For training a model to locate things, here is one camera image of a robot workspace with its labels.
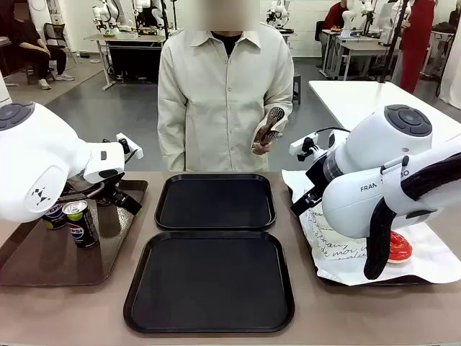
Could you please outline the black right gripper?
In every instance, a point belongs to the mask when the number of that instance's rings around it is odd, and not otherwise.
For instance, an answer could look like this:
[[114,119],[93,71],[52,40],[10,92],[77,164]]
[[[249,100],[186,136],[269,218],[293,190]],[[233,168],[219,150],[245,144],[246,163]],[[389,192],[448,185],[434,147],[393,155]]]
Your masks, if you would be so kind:
[[317,206],[321,202],[323,192],[326,189],[326,176],[323,173],[325,160],[325,156],[317,159],[305,173],[306,177],[313,183],[313,187],[291,205],[290,209],[296,216],[301,216],[308,209]]

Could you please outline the black Pepsi can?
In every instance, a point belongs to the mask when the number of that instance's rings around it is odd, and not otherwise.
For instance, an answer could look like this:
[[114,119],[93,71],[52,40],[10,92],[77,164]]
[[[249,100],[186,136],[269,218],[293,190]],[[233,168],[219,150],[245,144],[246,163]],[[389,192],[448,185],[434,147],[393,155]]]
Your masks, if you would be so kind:
[[46,214],[42,216],[46,229],[56,230],[66,225],[66,215],[63,212],[63,205],[55,204]]
[[63,206],[63,213],[78,248],[88,249],[99,242],[99,235],[85,200],[66,203]]

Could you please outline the printed paper donut sleeve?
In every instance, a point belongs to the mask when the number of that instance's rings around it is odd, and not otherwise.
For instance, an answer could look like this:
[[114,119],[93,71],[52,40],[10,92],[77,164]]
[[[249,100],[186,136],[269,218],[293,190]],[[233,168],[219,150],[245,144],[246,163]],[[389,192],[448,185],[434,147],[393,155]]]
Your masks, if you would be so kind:
[[345,260],[366,255],[366,239],[352,239],[334,231],[324,217],[321,205],[308,209],[299,220],[310,248],[322,260]]

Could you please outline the perforated metal tongs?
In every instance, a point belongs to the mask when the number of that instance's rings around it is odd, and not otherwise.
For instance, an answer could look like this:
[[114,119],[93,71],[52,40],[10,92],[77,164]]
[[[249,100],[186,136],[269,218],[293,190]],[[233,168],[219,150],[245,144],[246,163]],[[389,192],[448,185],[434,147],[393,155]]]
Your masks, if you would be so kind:
[[285,111],[280,107],[273,107],[268,115],[265,124],[256,132],[254,142],[265,146],[278,138],[282,137],[282,133],[275,130],[275,125],[283,119]]

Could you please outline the person's right forearm beige sleeve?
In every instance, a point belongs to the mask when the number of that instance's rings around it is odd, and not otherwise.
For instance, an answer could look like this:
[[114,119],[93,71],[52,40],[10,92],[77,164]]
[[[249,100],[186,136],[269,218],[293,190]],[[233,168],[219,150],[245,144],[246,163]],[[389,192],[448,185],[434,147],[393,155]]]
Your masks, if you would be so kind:
[[171,172],[185,170],[185,115],[182,107],[158,108],[158,140],[162,158]]

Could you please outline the person's left forearm beige sleeve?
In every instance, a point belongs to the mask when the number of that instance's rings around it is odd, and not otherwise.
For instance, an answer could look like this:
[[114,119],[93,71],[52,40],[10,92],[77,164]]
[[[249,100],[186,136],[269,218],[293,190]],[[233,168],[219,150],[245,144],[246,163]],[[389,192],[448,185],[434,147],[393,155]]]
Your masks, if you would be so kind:
[[282,132],[288,123],[288,118],[292,113],[292,96],[293,86],[287,84],[286,86],[281,84],[274,85],[266,94],[264,99],[264,110],[266,115],[274,107],[279,107],[284,111],[284,116],[274,126],[273,130]]

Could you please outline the person's left hand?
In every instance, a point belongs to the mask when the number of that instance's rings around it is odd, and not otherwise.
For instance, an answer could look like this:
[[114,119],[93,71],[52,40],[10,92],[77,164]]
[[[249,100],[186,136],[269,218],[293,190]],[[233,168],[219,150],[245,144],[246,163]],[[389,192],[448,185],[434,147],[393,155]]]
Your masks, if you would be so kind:
[[268,142],[262,145],[260,142],[255,142],[251,146],[251,151],[255,155],[262,156],[268,154],[272,150],[273,144],[273,142]]

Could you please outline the white side table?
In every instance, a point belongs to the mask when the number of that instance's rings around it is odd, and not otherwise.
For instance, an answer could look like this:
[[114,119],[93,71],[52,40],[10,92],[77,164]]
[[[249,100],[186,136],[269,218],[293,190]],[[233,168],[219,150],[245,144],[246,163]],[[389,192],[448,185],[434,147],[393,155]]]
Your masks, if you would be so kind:
[[408,105],[424,113],[433,127],[433,144],[461,135],[461,123],[390,83],[376,81],[309,81],[310,88],[334,119],[347,130],[385,105]]

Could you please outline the black square serving tray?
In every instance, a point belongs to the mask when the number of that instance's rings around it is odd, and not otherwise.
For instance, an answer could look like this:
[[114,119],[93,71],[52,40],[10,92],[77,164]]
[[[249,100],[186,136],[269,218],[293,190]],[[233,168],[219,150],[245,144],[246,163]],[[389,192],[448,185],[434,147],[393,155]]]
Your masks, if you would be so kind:
[[264,231],[276,217],[270,182],[255,173],[174,175],[154,214],[167,231]]
[[142,334],[278,332],[294,314],[282,245],[265,231],[156,234],[123,306]]

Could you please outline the red glazed donut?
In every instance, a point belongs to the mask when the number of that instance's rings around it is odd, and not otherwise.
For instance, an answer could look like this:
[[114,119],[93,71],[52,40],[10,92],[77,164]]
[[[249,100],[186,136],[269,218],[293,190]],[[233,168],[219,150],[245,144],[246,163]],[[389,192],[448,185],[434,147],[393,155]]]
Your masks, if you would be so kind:
[[408,240],[392,231],[390,233],[390,254],[388,263],[401,264],[408,261],[413,254],[413,247]]

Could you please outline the person in beige shirt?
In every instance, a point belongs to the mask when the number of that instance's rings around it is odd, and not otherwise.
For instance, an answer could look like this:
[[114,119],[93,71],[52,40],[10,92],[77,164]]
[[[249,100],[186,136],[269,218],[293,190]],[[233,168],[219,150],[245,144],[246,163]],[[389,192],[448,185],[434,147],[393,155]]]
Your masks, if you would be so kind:
[[293,86],[290,49],[275,28],[243,31],[227,56],[212,31],[181,31],[161,51],[158,108],[185,109],[184,172],[258,172],[269,153],[251,151],[266,122],[264,99],[276,84]]

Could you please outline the white paper sheet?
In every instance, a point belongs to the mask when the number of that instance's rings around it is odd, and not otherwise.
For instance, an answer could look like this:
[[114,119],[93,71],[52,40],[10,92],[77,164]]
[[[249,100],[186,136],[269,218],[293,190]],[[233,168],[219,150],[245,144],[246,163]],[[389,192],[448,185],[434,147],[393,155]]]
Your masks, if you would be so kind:
[[385,270],[376,280],[368,280],[363,268],[365,256],[360,258],[326,260],[315,256],[317,276],[328,278],[348,286],[384,281],[404,275],[415,275],[432,284],[453,283],[461,280],[461,260],[425,224],[404,227],[397,230],[413,247],[411,258],[401,264],[386,264]]

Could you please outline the black tray under paper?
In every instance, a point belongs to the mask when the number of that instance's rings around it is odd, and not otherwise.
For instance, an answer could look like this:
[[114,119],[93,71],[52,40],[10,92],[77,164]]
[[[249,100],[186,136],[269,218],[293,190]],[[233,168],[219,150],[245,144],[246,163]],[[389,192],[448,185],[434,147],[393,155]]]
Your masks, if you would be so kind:
[[[300,224],[301,231],[303,232],[303,238],[305,245],[307,247],[307,252],[310,258],[311,262],[311,267],[313,268],[313,272],[316,274],[318,271],[318,267],[315,264],[315,261],[313,259],[312,255],[312,246],[310,245],[307,236],[305,235],[305,232],[303,231],[302,224],[300,219],[297,219],[298,223]],[[323,282],[326,285],[329,286],[335,286],[335,287],[341,287],[345,285],[343,283],[336,282],[334,280],[330,280],[328,278],[322,278],[317,276],[317,278]],[[384,281],[373,281],[371,283],[365,283],[365,284],[359,284],[359,286],[369,286],[369,287],[378,287],[378,288],[384,288],[384,287],[404,287],[404,286],[412,286],[412,285],[431,285],[431,283],[427,280],[424,280],[422,278],[419,278],[415,275],[404,275],[402,277],[398,278],[393,278],[389,280],[384,280]]]

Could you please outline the grey background work table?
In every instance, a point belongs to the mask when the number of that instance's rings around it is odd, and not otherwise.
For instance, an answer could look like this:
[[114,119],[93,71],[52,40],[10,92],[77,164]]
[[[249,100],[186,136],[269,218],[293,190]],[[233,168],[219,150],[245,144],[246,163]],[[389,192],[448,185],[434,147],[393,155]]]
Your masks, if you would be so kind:
[[116,35],[91,35],[85,41],[97,45],[105,77],[103,91],[117,82],[143,81],[150,84],[158,80],[160,52],[166,41],[164,36],[121,32]]
[[329,80],[367,79],[382,68],[390,52],[375,38],[342,37],[331,30],[321,30],[316,37],[325,44],[319,73]]

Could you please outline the black undershirt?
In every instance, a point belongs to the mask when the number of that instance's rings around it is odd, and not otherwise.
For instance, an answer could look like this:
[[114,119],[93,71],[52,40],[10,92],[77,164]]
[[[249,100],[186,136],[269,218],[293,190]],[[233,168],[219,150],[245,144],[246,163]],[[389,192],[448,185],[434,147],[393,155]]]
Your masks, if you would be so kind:
[[236,43],[242,36],[242,32],[212,32],[212,36],[224,44],[226,54],[230,57]]

